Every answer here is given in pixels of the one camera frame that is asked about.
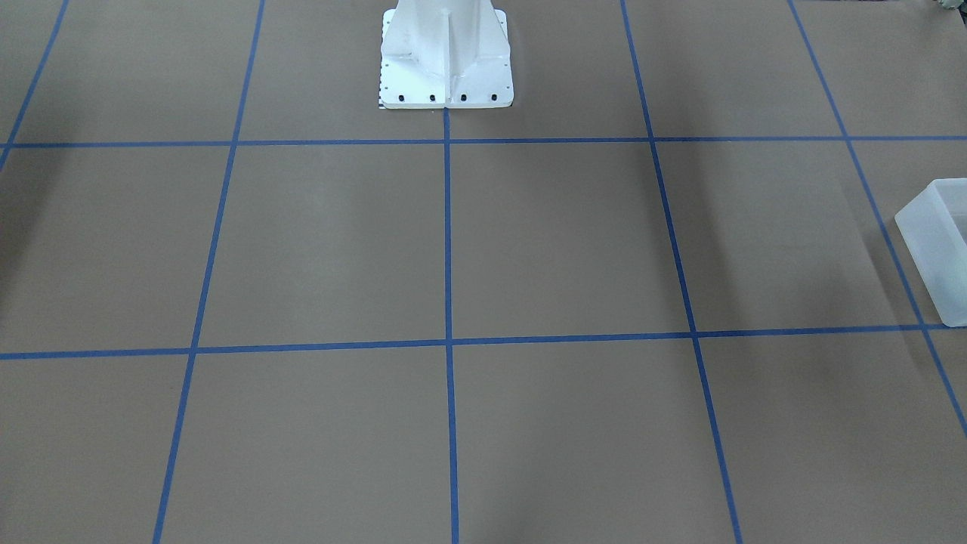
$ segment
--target gray square tile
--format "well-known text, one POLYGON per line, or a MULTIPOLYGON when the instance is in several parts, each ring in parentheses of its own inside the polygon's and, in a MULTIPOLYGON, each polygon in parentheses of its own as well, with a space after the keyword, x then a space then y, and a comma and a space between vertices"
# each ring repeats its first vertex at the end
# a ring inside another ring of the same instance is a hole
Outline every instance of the gray square tile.
POLYGON ((967 134, 958 14, 932 0, 796 6, 851 135, 967 134))
POLYGON ((0 141, 14 127, 60 7, 59 0, 0 3, 0 141))
POLYGON ((151 540, 185 357, 0 365, 4 542, 151 540))
POLYGON ((258 2, 73 2, 18 141, 230 139, 258 2))
POLYGON ((441 348, 201 356, 164 542, 448 542, 441 348))
POLYGON ((618 2, 493 4, 507 12, 513 107, 454 111, 454 137, 646 135, 618 2))
POLYGON ((967 541, 967 449, 919 333, 702 345, 746 542, 967 541))
POLYGON ((654 172, 638 143, 455 146, 456 336, 688 330, 654 172))
POLYGON ((690 342, 454 361, 461 542, 734 542, 690 342))
POLYGON ((785 2, 629 2, 629 18, 657 136, 839 135, 785 2))
POLYGON ((439 138, 439 110, 379 106, 386 0, 267 3, 244 138, 439 138))
MULTIPOLYGON (((940 316, 930 300, 930 293, 923 284, 916 263, 910 257, 903 236, 896 228, 894 217, 934 179, 967 175, 963 159, 967 154, 967 142, 858 141, 853 145, 923 319, 928 323, 939 323, 940 316)), ((870 217, 862 229, 864 241, 870 248, 870 256, 880 280, 887 287, 894 311, 905 322, 915 323, 910 299, 896 272, 896 265, 879 225, 870 217)))
POLYGON ((844 144, 659 152, 700 329, 895 324, 858 227, 872 211, 851 203, 862 184, 844 144))
POLYGON ((444 336, 440 145, 242 148, 205 345, 444 336))
POLYGON ((931 331, 960 409, 967 408, 967 329, 931 331))
POLYGON ((15 150, 0 173, 0 349, 187 346, 226 154, 15 150))

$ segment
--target vertical blue line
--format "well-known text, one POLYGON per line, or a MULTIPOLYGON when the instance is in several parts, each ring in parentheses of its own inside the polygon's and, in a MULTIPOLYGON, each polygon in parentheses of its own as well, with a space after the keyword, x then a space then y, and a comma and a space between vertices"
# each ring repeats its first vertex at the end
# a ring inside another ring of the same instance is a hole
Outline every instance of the vertical blue line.
POLYGON ((456 399, 454 395, 454 299, 453 238, 451 236, 450 111, 443 110, 443 186, 444 186, 444 304, 447 341, 447 419, 450 428, 450 538, 460 541, 460 507, 456 457, 456 399))
POLYGON ((675 269, 678 272, 679 288, 682 291, 682 301, 685 304, 685 314, 689 321, 689 333, 691 335, 691 345, 695 353, 695 363, 698 367, 698 376, 702 382, 702 393, 705 396, 705 410, 708 412, 709 425, 712 429, 712 440, 715 443, 716 456, 718 458, 718 471, 721 475, 722 489, 725 493, 725 501, 728 505, 729 517, 732 521, 732 532, 735 536, 736 544, 743 544, 742 528, 739 524, 739 513, 735 506, 732 496, 732 481, 728 474, 728 465, 725 462, 725 451, 722 447, 721 435, 718 431, 718 418, 716 417, 715 404, 712 401, 712 388, 709 385, 708 375, 705 371, 705 359, 702 355, 701 344, 698 339, 697 327, 695 326, 694 312, 691 307, 689 297, 689 286, 685 280, 685 267, 682 265, 682 255, 679 252, 678 237, 675 234, 675 224, 672 220, 671 207, 668 204, 668 193, 665 190, 664 175, 661 172, 661 160, 659 158, 658 145, 655 140, 655 130, 652 125, 651 113, 648 109, 648 97, 645 94, 645 85, 641 77, 641 68, 638 65, 638 54, 634 47, 634 36, 631 33, 631 23, 628 17, 628 5, 625 0, 621 1, 621 13, 625 21, 625 34, 628 38, 628 49, 631 55, 631 64, 634 67, 634 79, 638 85, 638 97, 641 100, 641 111, 645 117, 645 128, 648 131, 648 144, 651 147, 652 161, 655 166, 655 176, 658 179, 659 192, 661 194, 661 208, 665 214, 665 224, 668 227, 668 239, 671 243, 672 254, 675 257, 675 269))
POLYGON ((34 98, 34 91, 37 90, 37 83, 41 80, 41 74, 44 73, 44 67, 47 64, 47 59, 50 58, 50 52, 54 49, 54 42, 57 41, 57 35, 60 34, 61 24, 64 22, 64 14, 67 13, 67 5, 70 0, 64 0, 61 3, 60 12, 57 13, 57 20, 54 21, 54 27, 50 31, 50 38, 47 40, 47 47, 44 48, 44 54, 41 55, 41 62, 37 65, 37 71, 34 72, 34 78, 30 81, 30 86, 27 87, 27 95, 23 97, 23 104, 20 105, 20 111, 16 115, 16 120, 14 121, 14 127, 10 130, 10 136, 7 137, 7 145, 3 148, 3 153, 0 154, 0 170, 7 163, 7 157, 10 156, 11 146, 16 141, 16 134, 20 132, 20 125, 23 123, 23 117, 27 114, 27 108, 30 106, 31 99, 34 98))
POLYGON ((792 16, 796 20, 796 26, 799 27, 799 33, 803 38, 803 43, 806 45, 806 51, 809 53, 809 59, 812 61, 812 67, 816 71, 816 75, 819 76, 819 82, 823 85, 823 91, 826 93, 826 99, 829 101, 830 108, 833 110, 833 116, 836 119, 837 125, 839 125, 839 131, 842 133, 842 136, 846 141, 846 147, 849 150, 850 158, 853 160, 853 166, 856 168, 856 172, 860 176, 860 181, 863 184, 866 199, 869 201, 869 206, 873 211, 873 216, 876 218, 877 226, 880 227, 880 234, 887 243, 890 258, 894 262, 894 267, 896 268, 896 273, 900 277, 900 282, 903 283, 903 290, 906 292, 907 300, 910 302, 910 307, 913 308, 913 313, 917 317, 917 324, 920 326, 920 330, 923 333, 923 339, 926 341, 926 345, 929 348, 930 356, 933 358, 933 364, 937 368, 937 374, 940 376, 940 380, 943 382, 944 388, 947 390, 947 397, 950 399, 953 412, 957 417, 957 421, 960 423, 960 430, 963 432, 964 436, 967 437, 967 419, 964 417, 963 409, 960 407, 960 402, 957 400, 956 393, 953 391, 951 382, 947 377, 947 371, 944 369, 944 363, 940 359, 940 354, 933 345, 933 339, 930 337, 930 327, 923 321, 923 314, 920 311, 920 305, 917 304, 917 298, 914 296, 913 290, 910 288, 910 282, 907 280, 907 275, 903 271, 903 265, 900 263, 899 256, 896 253, 896 247, 894 246, 894 242, 890 237, 890 232, 887 230, 886 222, 883 221, 883 215, 880 213, 880 207, 876 203, 876 198, 873 196, 873 191, 869 186, 868 180, 866 179, 863 166, 860 164, 860 158, 857 156, 856 149, 853 147, 852 138, 846 131, 846 124, 843 123, 842 116, 839 114, 839 107, 836 106, 836 100, 833 98, 833 91, 830 90, 830 85, 826 81, 826 76, 823 74, 823 69, 819 66, 819 59, 816 57, 816 52, 812 47, 812 42, 809 41, 809 35, 806 32, 806 27, 803 25, 802 18, 799 16, 799 10, 796 9, 796 3, 794 0, 786 0, 786 4, 789 5, 789 10, 792 12, 792 16))
POLYGON ((178 446, 181 443, 182 428, 185 423, 185 412, 188 408, 188 398, 191 390, 191 377, 194 374, 194 361, 198 350, 198 343, 201 338, 201 326, 205 318, 205 307, 208 303, 208 291, 212 283, 212 271, 215 268, 215 255, 219 247, 219 237, 221 235, 221 223, 225 214, 225 203, 228 199, 228 186, 232 177, 232 169, 235 166, 235 152, 238 149, 239 134, 242 131, 242 118, 245 114, 246 99, 249 94, 249 82, 251 72, 255 64, 255 52, 258 50, 258 35, 262 29, 262 16, 265 13, 265 0, 259 0, 258 14, 255 16, 255 29, 252 31, 251 47, 249 49, 249 63, 246 66, 245 80, 242 83, 242 96, 239 98, 238 112, 235 117, 235 128, 232 132, 232 141, 228 149, 228 159, 225 163, 225 174, 221 181, 221 194, 219 196, 219 209, 215 216, 215 226, 212 229, 212 241, 208 250, 208 260, 205 264, 205 276, 201 284, 201 294, 198 296, 198 311, 195 314, 194 329, 191 333, 191 347, 188 357, 188 364, 185 368, 185 379, 182 383, 181 397, 178 401, 178 415, 175 417, 175 429, 171 437, 171 448, 168 452, 168 464, 164 471, 164 483, 161 486, 161 499, 158 505, 158 518, 155 522, 155 534, 152 539, 153 544, 161 543, 161 534, 164 531, 164 517, 167 513, 168 498, 171 494, 171 482, 174 479, 175 464, 178 460, 178 446))

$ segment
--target white box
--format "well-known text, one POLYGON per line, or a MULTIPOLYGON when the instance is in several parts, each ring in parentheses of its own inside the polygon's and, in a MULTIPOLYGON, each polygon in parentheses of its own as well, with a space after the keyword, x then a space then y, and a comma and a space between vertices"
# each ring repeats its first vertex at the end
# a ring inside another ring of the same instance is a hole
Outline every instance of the white box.
POLYGON ((967 178, 936 179, 896 225, 945 325, 967 325, 967 178))

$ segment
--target white plastic bin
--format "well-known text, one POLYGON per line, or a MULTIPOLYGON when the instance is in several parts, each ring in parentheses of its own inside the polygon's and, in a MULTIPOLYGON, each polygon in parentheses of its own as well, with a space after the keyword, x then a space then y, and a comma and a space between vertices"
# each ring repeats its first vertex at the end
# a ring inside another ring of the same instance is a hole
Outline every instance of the white plastic bin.
POLYGON ((967 325, 967 178, 936 179, 896 225, 945 325, 967 325))

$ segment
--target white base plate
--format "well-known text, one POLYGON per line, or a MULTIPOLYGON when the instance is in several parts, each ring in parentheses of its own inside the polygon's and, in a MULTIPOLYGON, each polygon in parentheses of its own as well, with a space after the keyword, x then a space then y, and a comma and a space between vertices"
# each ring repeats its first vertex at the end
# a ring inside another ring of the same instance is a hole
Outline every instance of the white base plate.
MULTIPOLYGON (((507 36, 507 14, 494 10, 507 36)), ((383 14, 383 38, 396 10, 383 14)), ((486 59, 454 82, 448 97, 442 77, 423 72, 412 61, 383 59, 379 72, 379 106, 388 109, 507 107, 513 103, 510 59, 486 59)))

